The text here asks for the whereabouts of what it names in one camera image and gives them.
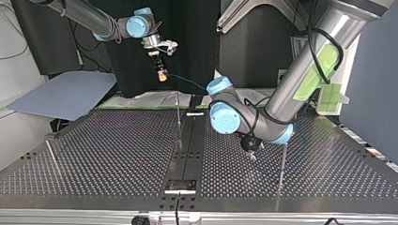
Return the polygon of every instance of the metal bracket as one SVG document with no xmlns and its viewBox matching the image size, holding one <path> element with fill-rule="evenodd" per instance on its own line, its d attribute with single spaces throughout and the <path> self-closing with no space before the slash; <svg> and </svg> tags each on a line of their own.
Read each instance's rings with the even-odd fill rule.
<svg viewBox="0 0 398 225">
<path fill-rule="evenodd" d="M 341 95 L 340 95 L 340 102 L 343 103 L 344 105 L 349 104 L 349 97 L 347 97 L 347 96 L 341 94 Z"/>
<path fill-rule="evenodd" d="M 165 194 L 196 194 L 195 180 L 169 180 L 166 183 Z"/>
<path fill-rule="evenodd" d="M 295 23 L 298 30 L 306 29 L 308 14 L 299 0 L 234 0 L 219 19 L 218 31 L 226 34 L 253 8 L 261 5 L 276 7 L 291 23 Z"/>
</svg>

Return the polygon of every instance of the end effector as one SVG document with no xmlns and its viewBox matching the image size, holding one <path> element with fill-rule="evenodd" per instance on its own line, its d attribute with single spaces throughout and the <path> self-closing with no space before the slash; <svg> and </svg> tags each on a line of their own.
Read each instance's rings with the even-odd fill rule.
<svg viewBox="0 0 398 225">
<path fill-rule="evenodd" d="M 134 11 L 134 16 L 118 20 L 122 27 L 123 37 L 142 38 L 144 48 L 148 50 L 148 55 L 152 58 L 153 68 L 158 72 L 161 82 L 167 81 L 169 72 L 167 71 L 163 53 L 172 56 L 178 44 L 172 40 L 161 40 L 158 32 L 161 22 L 156 23 L 152 10 L 149 7 Z"/>
<path fill-rule="evenodd" d="M 210 106 L 211 125 L 221 134 L 236 133 L 245 151 L 258 150 L 262 141 L 285 144 L 290 140 L 293 125 L 272 121 L 265 111 L 256 109 L 256 105 L 247 99 L 245 104 L 242 103 L 227 77 L 212 81 L 207 91 L 213 99 Z"/>
</svg>

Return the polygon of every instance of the black backdrop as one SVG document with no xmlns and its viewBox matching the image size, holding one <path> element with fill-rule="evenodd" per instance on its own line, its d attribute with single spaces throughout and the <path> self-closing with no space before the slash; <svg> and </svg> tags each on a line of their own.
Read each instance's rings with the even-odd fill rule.
<svg viewBox="0 0 398 225">
<path fill-rule="evenodd" d="M 250 12 L 228 34 L 218 36 L 216 25 L 221 5 L 226 9 L 231 1 L 91 0 L 91 3 L 115 18 L 129 17 L 135 9 L 151 7 L 156 19 L 162 21 L 162 37 L 179 44 L 175 55 L 165 56 L 171 73 L 206 86 L 217 68 L 236 87 L 275 87 L 278 70 L 289 68 L 292 62 L 290 37 L 298 30 L 276 8 L 262 6 Z M 300 0 L 307 11 L 312 2 Z M 12 0 L 12 4 L 41 74 L 57 74 L 80 67 L 67 19 L 28 0 Z M 316 22 L 327 5 L 328 1 L 319 2 Z M 75 36 L 88 49 L 97 45 L 92 33 L 80 25 Z M 127 98 L 159 89 L 206 94 L 176 78 L 159 82 L 141 39 L 124 39 L 121 45 L 111 41 L 105 46 L 106 50 L 100 45 L 86 54 L 107 69 L 111 67 L 111 60 L 119 90 Z M 98 66 L 84 59 L 81 69 L 96 70 Z"/>
</svg>

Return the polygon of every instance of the vertical rod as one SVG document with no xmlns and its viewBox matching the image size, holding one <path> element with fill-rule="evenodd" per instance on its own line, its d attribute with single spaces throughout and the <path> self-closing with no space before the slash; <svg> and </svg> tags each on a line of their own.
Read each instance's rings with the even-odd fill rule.
<svg viewBox="0 0 398 225">
<path fill-rule="evenodd" d="M 176 116 L 178 119 L 178 127 L 181 128 L 181 115 L 179 113 L 179 93 L 176 93 Z"/>
<path fill-rule="evenodd" d="M 279 189 L 283 187 L 283 176 L 284 176 L 284 167 L 286 164 L 286 156 L 287 156 L 287 143 L 283 145 L 281 174 L 279 176 Z"/>
<path fill-rule="evenodd" d="M 51 147 L 50 141 L 46 140 L 46 144 L 47 144 L 47 148 L 48 148 L 49 151 L 50 151 L 51 158 L 52 158 L 54 161 L 56 161 L 56 158 L 55 158 L 55 155 L 54 155 L 54 152 L 53 152 L 53 148 Z"/>
</svg>

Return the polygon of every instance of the metal rod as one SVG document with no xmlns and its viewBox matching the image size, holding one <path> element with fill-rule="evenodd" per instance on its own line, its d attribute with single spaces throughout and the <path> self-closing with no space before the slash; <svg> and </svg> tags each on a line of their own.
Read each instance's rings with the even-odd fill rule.
<svg viewBox="0 0 398 225">
<path fill-rule="evenodd" d="M 50 151 L 51 158 L 52 158 L 54 161 L 56 161 L 56 157 L 55 157 L 55 155 L 54 155 L 54 152 L 53 152 L 53 149 L 52 149 L 52 147 L 51 147 L 50 141 L 46 140 L 46 144 L 47 144 L 47 148 L 48 148 L 49 151 Z"/>
<path fill-rule="evenodd" d="M 38 5 L 42 5 L 44 2 L 43 0 L 30 1 Z M 107 36 L 111 33 L 112 22 L 105 13 L 84 0 L 66 0 L 66 3 L 65 16 L 99 36 Z M 52 3 L 46 6 L 54 9 L 60 14 L 64 12 L 60 1 L 52 1 Z"/>
<path fill-rule="evenodd" d="M 281 174 L 279 175 L 279 189 L 283 187 L 283 176 L 284 176 L 284 167 L 286 164 L 286 156 L 287 156 L 287 144 L 284 144 L 282 152 Z"/>
<path fill-rule="evenodd" d="M 176 116 L 177 116 L 177 122 L 178 122 L 178 127 L 181 128 L 181 115 L 179 112 L 179 93 L 176 93 Z"/>
</svg>

